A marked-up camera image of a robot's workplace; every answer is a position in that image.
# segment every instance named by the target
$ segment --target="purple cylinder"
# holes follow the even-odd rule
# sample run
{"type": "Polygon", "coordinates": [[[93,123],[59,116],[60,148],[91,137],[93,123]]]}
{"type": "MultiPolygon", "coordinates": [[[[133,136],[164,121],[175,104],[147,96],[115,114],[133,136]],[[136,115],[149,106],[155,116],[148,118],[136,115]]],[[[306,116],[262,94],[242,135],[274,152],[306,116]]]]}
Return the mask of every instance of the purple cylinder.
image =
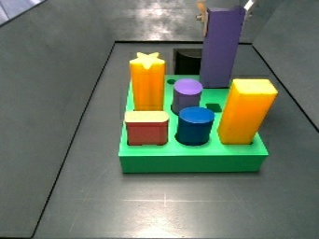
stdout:
{"type": "Polygon", "coordinates": [[[203,86],[200,82],[192,78],[183,78],[175,83],[172,111],[179,111],[191,106],[199,106],[203,86]]]}
{"type": "Polygon", "coordinates": [[[230,87],[235,54],[246,16],[244,7],[208,8],[200,77],[203,88],[230,87]]]}

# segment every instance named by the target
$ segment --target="yellow star prism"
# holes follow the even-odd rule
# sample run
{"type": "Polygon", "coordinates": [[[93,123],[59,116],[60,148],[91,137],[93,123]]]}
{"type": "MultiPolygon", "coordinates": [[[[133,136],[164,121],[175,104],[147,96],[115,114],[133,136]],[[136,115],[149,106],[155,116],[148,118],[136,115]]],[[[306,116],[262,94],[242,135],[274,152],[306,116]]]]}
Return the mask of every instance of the yellow star prism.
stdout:
{"type": "Polygon", "coordinates": [[[157,52],[137,53],[129,61],[135,110],[163,110],[164,60],[157,52]]]}

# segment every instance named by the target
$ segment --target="tall purple block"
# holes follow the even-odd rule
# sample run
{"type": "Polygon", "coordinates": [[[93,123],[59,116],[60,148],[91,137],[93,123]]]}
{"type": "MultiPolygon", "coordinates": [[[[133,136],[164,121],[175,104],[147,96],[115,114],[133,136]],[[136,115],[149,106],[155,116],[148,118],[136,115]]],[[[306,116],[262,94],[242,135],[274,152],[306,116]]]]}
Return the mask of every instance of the tall purple block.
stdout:
{"type": "Polygon", "coordinates": [[[230,87],[244,7],[208,8],[199,81],[204,88],[230,87]]]}

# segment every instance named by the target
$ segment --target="rectangular prism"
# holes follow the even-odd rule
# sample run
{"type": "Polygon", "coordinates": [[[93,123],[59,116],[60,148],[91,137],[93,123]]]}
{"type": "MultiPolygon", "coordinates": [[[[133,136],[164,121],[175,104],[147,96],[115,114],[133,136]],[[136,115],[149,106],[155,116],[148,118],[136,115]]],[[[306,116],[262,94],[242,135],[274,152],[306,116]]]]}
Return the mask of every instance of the rectangular prism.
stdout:
{"type": "MultiPolygon", "coordinates": [[[[174,82],[180,78],[198,76],[165,76],[164,111],[170,115],[168,143],[163,146],[128,146],[123,123],[119,156],[124,173],[178,173],[178,172],[255,172],[268,156],[259,134],[254,143],[246,146],[227,146],[219,141],[216,127],[220,121],[228,89],[204,89],[200,106],[216,110],[215,124],[207,144],[184,146],[176,140],[179,116],[171,111],[174,82]]],[[[132,85],[127,95],[125,111],[133,110],[132,85]]]]}
{"type": "Polygon", "coordinates": [[[167,143],[170,116],[164,111],[127,111],[124,114],[129,146],[167,143]]]}
{"type": "Polygon", "coordinates": [[[246,9],[208,8],[207,11],[199,81],[204,88],[226,88],[230,87],[246,9]]]}
{"type": "Polygon", "coordinates": [[[251,144],[276,94],[278,91],[268,79],[234,80],[218,127],[223,144],[251,144]]]}

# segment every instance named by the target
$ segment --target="shape sorter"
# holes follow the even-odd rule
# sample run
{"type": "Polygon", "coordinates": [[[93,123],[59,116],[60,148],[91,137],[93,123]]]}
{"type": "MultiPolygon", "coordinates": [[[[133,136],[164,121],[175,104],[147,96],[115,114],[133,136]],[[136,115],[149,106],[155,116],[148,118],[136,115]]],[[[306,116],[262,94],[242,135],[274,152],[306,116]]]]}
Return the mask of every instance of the shape sorter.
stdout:
{"type": "MultiPolygon", "coordinates": [[[[168,75],[164,78],[163,111],[170,115],[168,142],[163,146],[128,146],[127,129],[123,123],[119,156],[124,173],[182,173],[182,172],[256,172],[268,156],[259,134],[250,145],[223,145],[216,128],[220,122],[230,89],[203,89],[202,107],[218,105],[210,141],[202,146],[184,146],[176,140],[179,116],[171,110],[174,84],[182,78],[199,80],[199,76],[168,75]]],[[[127,94],[125,111],[135,110],[132,83],[127,94]]]]}

